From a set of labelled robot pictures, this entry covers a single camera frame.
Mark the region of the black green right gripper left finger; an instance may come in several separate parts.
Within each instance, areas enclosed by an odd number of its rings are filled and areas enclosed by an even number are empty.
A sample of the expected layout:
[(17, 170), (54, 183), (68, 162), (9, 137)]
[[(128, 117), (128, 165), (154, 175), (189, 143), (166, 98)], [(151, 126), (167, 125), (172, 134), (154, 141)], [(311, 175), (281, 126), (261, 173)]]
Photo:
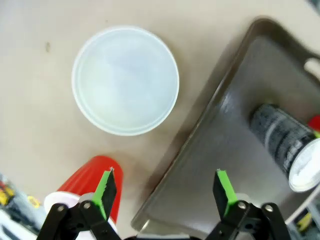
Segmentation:
[(111, 210), (117, 188), (114, 170), (105, 171), (95, 192), (82, 196), (57, 191), (44, 201), (47, 216), (38, 240), (119, 240)]

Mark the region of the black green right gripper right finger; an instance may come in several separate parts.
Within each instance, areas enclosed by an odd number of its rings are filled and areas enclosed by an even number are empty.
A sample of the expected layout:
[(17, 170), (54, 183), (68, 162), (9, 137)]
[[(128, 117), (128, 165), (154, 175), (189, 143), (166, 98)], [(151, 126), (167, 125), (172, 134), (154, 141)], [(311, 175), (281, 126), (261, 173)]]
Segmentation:
[(247, 233), (254, 240), (289, 240), (291, 238), (278, 206), (273, 202), (256, 207), (238, 199), (225, 170), (216, 170), (213, 195), (220, 221), (207, 240), (235, 240)]

